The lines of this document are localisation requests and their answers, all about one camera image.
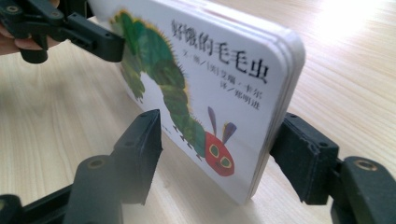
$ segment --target red caterpillar head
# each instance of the red caterpillar head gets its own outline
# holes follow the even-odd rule
[[[205,132],[205,159],[207,164],[212,167],[219,175],[229,176],[234,172],[233,157],[224,146],[227,140],[233,135],[236,126],[233,123],[224,125],[223,138],[220,141],[216,137],[216,118],[211,107],[208,108],[210,121],[212,122],[214,134]]]

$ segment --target wooden surface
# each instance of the wooden surface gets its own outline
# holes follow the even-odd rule
[[[217,2],[295,30],[306,64],[289,112],[336,142],[340,158],[370,158],[395,176],[395,2]],[[115,64],[69,43],[40,65],[2,56],[0,194],[27,204],[72,183],[78,164],[109,154],[139,113]],[[165,135],[163,148],[146,206],[124,205],[125,223],[331,223],[332,201],[300,203],[272,159],[238,206]]]

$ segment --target book cover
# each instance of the book cover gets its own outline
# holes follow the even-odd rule
[[[255,192],[304,64],[299,37],[206,1],[91,1],[132,99],[236,202]]]

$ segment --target human finger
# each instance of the human finger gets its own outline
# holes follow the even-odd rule
[[[59,44],[58,41],[53,40],[51,37],[47,36],[47,43],[50,47],[53,47]],[[15,45],[20,49],[42,49],[37,43],[31,39],[15,39]]]
[[[14,38],[12,34],[9,33],[9,31],[6,29],[6,27],[3,26],[3,24],[0,22],[0,35],[3,35],[8,38]]]
[[[19,49],[14,45],[14,39],[0,35],[0,55],[18,52]]]
[[[60,0],[50,0],[50,2],[51,2],[55,7],[57,7],[57,6],[59,6]]]

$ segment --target green caterpillar body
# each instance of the green caterpillar body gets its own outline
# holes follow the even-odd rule
[[[229,136],[226,136],[225,141],[223,136],[221,143],[191,117],[185,78],[177,66],[169,41],[156,27],[133,18],[125,10],[119,12],[111,23],[113,29],[123,34],[126,40],[127,48],[124,50],[122,61],[123,75],[136,100],[143,99],[145,86],[141,81],[141,73],[144,72],[160,87],[163,102],[170,112],[172,121],[187,142],[193,146],[197,156],[205,158],[219,175],[232,175],[233,158],[224,144],[236,127],[232,123],[225,126]],[[213,123],[215,117],[210,107],[209,116]]]

